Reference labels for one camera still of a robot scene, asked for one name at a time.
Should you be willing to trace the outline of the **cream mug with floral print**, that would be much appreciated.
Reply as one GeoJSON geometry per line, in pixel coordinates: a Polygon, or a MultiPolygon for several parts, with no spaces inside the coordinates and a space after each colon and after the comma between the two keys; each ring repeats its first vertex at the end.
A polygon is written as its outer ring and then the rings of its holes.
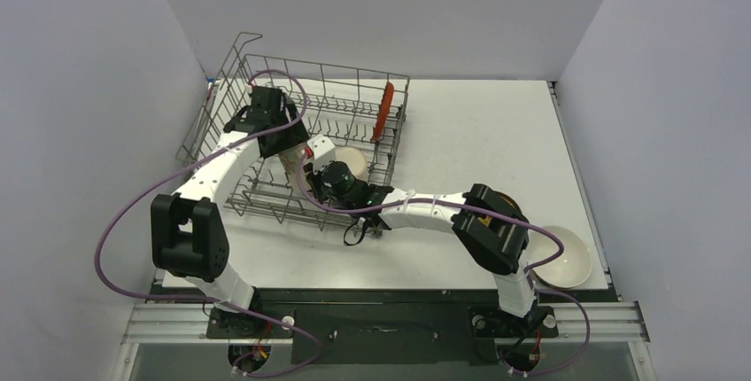
{"type": "Polygon", "coordinates": [[[338,146],[335,149],[335,159],[344,162],[357,179],[365,182],[368,180],[369,163],[361,150],[349,146],[338,146]]]}

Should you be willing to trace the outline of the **red plastic plate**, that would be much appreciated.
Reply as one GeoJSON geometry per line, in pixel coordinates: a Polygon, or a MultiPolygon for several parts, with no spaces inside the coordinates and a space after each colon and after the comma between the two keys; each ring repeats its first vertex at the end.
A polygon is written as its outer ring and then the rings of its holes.
{"type": "Polygon", "coordinates": [[[391,82],[386,82],[383,88],[382,98],[378,107],[378,114],[376,117],[376,123],[373,128],[370,141],[372,143],[379,142],[383,137],[386,121],[389,117],[391,110],[391,103],[394,96],[395,88],[391,82]]]}

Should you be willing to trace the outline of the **cream mug with dragon print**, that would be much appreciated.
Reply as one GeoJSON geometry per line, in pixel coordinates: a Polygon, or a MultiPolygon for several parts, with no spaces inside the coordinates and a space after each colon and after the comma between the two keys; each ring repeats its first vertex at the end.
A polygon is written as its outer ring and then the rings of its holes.
{"type": "Polygon", "coordinates": [[[295,191],[299,191],[299,183],[297,179],[298,162],[302,157],[302,151],[297,148],[290,148],[289,150],[278,153],[278,159],[280,160],[285,176],[291,188],[295,191]]]}

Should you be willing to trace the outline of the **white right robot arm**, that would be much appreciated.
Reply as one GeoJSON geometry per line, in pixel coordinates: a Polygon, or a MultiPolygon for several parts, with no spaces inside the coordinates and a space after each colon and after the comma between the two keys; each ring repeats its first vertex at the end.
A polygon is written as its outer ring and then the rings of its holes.
{"type": "Polygon", "coordinates": [[[521,334],[534,323],[536,295],[524,269],[530,224],[507,195],[481,183],[467,192],[434,195],[370,184],[340,161],[320,170],[307,164],[304,173],[318,202],[367,228],[454,234],[474,262],[493,274],[501,326],[521,334]]]}

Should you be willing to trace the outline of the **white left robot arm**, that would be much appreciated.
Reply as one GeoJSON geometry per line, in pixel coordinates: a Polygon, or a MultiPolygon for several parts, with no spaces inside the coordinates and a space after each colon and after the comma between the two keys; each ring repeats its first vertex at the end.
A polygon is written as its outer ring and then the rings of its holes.
{"type": "Polygon", "coordinates": [[[254,287],[229,263],[220,208],[253,163],[302,144],[309,135],[285,91],[262,86],[246,91],[249,104],[223,126],[206,160],[173,193],[152,200],[151,249],[157,268],[217,299],[231,312],[230,326],[252,337],[263,328],[264,312],[252,304],[254,287]]]}

